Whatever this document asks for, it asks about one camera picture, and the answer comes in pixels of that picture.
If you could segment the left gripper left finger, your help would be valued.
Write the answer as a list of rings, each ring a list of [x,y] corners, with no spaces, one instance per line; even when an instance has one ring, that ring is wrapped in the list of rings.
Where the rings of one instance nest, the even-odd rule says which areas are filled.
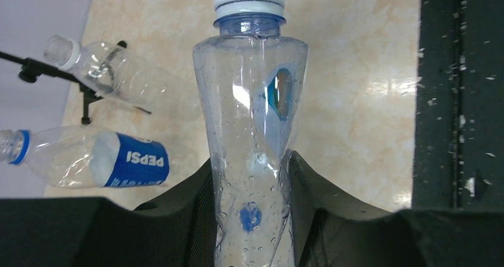
[[[104,197],[1,200],[2,266],[212,266],[212,174],[133,210]]]

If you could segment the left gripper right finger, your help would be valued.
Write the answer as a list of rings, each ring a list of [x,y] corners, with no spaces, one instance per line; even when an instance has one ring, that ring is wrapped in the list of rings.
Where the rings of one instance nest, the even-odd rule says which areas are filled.
[[[297,152],[289,173],[297,266],[503,265],[501,212],[388,212],[343,191]]]

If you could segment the white cap red mark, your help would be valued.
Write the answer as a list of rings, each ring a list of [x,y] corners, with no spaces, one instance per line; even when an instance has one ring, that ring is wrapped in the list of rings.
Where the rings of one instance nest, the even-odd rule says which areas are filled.
[[[213,0],[216,18],[243,13],[284,16],[285,0]]]

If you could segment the clear bottle red label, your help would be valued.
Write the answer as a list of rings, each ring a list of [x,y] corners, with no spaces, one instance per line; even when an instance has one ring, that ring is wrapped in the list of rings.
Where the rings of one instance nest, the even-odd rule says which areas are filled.
[[[215,266],[294,266],[289,159],[308,45],[285,19],[231,14],[196,44],[217,224]]]

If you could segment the clear Pepsi plastic bottle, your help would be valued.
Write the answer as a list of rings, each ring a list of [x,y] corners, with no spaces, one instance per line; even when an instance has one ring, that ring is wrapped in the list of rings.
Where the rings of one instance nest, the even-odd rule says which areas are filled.
[[[163,144],[91,125],[1,130],[1,161],[68,189],[158,186],[170,172]]]

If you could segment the clear bottle white cap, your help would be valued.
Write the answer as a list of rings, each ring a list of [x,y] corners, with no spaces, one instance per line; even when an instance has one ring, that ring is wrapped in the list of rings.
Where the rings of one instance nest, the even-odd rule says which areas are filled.
[[[53,35],[43,57],[103,98],[178,120],[194,121],[201,115],[195,84],[130,49],[101,41],[82,45]]]

